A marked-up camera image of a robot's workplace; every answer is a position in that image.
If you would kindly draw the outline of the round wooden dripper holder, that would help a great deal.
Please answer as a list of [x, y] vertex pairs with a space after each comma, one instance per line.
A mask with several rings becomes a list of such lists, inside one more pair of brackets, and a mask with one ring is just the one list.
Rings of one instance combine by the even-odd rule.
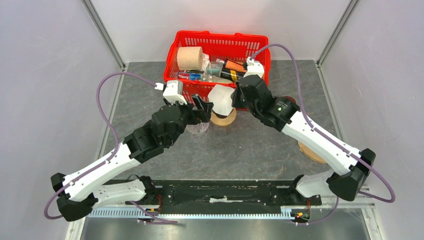
[[231, 125], [237, 117], [237, 110], [235, 108], [232, 109], [228, 116], [219, 115], [214, 111], [211, 112], [210, 121], [219, 126], [219, 127], [228, 127]]

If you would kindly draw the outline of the brown paper coffee filter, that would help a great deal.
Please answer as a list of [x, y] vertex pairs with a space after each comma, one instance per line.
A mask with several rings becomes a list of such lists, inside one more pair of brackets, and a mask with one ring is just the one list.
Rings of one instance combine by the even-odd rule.
[[308, 148], [305, 144], [300, 141], [297, 141], [297, 143], [299, 146], [299, 150], [304, 153], [309, 159], [320, 164], [327, 164], [327, 162], [322, 157], [320, 157], [318, 154]]

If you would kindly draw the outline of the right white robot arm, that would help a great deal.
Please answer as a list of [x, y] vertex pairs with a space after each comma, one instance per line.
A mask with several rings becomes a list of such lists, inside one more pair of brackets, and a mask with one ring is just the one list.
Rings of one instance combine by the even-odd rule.
[[247, 109], [256, 119], [304, 144], [321, 157], [331, 170], [314, 175], [300, 175], [288, 191], [289, 200], [300, 205], [315, 195], [335, 195], [352, 202], [358, 195], [376, 154], [366, 148], [352, 147], [318, 124], [309, 125], [299, 105], [286, 96], [273, 96], [265, 81], [249, 75], [236, 83], [231, 95], [235, 107]]

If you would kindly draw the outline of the clear glass dripper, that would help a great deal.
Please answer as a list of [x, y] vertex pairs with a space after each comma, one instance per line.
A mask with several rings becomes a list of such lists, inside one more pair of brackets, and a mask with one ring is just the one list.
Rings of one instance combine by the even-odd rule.
[[190, 136], [195, 140], [202, 140], [208, 134], [209, 123], [201, 122], [196, 125], [187, 125], [186, 130], [190, 133]]

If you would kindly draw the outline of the white paper coffee filter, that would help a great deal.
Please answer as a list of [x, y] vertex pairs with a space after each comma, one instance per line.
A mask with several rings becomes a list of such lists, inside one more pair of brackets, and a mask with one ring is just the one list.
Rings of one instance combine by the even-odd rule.
[[208, 94], [208, 100], [213, 103], [212, 111], [221, 116], [228, 116], [233, 111], [232, 87], [216, 84]]

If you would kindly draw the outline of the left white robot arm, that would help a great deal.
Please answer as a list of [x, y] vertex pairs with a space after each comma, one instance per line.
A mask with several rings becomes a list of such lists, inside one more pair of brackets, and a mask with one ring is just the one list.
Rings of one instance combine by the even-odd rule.
[[94, 209], [119, 202], [152, 204], [157, 191], [148, 176], [109, 184], [115, 176], [164, 153], [184, 133], [188, 125], [210, 121], [214, 104], [198, 94], [194, 103], [167, 102], [142, 127], [137, 128], [115, 149], [89, 166], [72, 174], [56, 173], [51, 184], [56, 191], [56, 204], [63, 217], [73, 222], [88, 216]]

